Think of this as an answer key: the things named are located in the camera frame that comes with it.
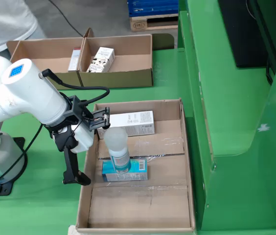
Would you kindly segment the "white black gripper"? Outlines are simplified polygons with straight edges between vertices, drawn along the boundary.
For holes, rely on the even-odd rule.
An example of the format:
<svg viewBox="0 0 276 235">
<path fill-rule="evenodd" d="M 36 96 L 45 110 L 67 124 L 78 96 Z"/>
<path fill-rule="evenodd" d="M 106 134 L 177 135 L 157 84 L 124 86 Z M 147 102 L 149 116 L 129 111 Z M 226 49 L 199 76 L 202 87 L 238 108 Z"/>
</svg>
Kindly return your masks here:
<svg viewBox="0 0 276 235">
<path fill-rule="evenodd" d="M 90 131 L 85 123 L 70 123 L 67 120 L 59 125 L 45 125 L 57 149 L 64 152 L 66 171 L 63 173 L 63 184 L 80 184 L 88 186 L 91 179 L 79 170 L 77 153 L 87 151 L 94 140 L 94 131 Z"/>
</svg>

